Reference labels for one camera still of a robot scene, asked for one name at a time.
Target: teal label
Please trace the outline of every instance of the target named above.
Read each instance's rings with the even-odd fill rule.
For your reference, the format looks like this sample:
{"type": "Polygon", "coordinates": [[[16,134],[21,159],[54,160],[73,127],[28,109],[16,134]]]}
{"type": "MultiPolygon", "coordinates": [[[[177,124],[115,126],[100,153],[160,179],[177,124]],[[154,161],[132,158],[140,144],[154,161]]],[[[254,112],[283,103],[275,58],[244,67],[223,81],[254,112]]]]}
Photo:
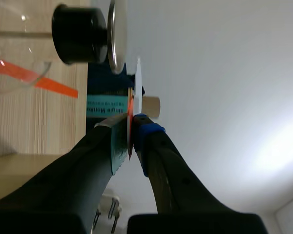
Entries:
{"type": "Polygon", "coordinates": [[[127,113],[127,96],[87,95],[87,117],[111,117],[127,113]]]}

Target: silver metal disc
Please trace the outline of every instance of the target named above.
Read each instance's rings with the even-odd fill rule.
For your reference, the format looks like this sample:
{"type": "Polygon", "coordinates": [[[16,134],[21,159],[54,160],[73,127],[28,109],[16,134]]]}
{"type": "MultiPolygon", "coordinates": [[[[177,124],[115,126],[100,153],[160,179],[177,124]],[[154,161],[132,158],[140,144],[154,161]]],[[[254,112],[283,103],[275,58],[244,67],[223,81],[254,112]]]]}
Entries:
{"type": "Polygon", "coordinates": [[[107,20],[107,54],[115,74],[122,72],[127,51],[126,0],[112,0],[107,20]]]}

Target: orange strip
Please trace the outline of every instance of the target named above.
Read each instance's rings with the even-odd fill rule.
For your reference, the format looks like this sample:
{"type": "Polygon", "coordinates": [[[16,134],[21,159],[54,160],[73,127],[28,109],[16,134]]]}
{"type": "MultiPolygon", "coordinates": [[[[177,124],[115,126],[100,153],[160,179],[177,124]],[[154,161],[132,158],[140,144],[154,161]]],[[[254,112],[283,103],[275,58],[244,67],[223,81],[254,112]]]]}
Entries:
{"type": "Polygon", "coordinates": [[[40,80],[38,80],[35,87],[47,89],[47,90],[50,90],[59,94],[64,94],[73,98],[78,98],[78,90],[70,88],[61,83],[58,83],[47,77],[42,77],[40,80]]]}
{"type": "MultiPolygon", "coordinates": [[[[7,75],[25,82],[34,82],[39,76],[35,72],[26,70],[22,67],[18,67],[3,60],[0,60],[0,74],[7,75]]],[[[78,90],[70,88],[46,77],[39,79],[35,84],[35,87],[43,88],[59,94],[64,94],[73,98],[78,98],[78,90]]]]}

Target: cardboard tube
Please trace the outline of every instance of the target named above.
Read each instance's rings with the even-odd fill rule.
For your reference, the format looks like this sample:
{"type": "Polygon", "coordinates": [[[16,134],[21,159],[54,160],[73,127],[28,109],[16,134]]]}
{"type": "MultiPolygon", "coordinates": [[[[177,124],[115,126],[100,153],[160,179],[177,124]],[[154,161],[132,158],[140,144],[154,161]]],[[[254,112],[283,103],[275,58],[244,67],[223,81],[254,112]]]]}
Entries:
{"type": "Polygon", "coordinates": [[[142,113],[150,118],[158,118],[161,112],[161,101],[158,97],[142,97],[142,113]]]}

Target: wooden table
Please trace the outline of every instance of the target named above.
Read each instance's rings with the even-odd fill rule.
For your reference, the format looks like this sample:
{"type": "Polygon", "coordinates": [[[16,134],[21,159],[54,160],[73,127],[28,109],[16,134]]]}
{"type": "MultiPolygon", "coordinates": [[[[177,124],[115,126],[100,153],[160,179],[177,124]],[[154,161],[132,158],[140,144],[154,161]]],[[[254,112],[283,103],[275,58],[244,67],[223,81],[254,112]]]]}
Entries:
{"type": "MultiPolygon", "coordinates": [[[[88,0],[4,2],[17,2],[19,6],[23,5],[27,12],[39,9],[50,15],[59,3],[89,5],[88,0]]],[[[12,23],[6,16],[4,19],[2,24],[12,23]]],[[[51,22],[42,20],[37,24],[43,31],[51,31],[51,22]]],[[[15,173],[18,175],[13,178],[13,185],[7,186],[9,189],[5,190],[5,193],[13,191],[54,159],[70,151],[85,135],[87,64],[66,66],[55,61],[46,77],[76,88],[79,98],[74,99],[33,87],[0,97],[0,185],[8,178],[13,178],[15,173]],[[22,154],[40,156],[28,158],[22,154]]]]}

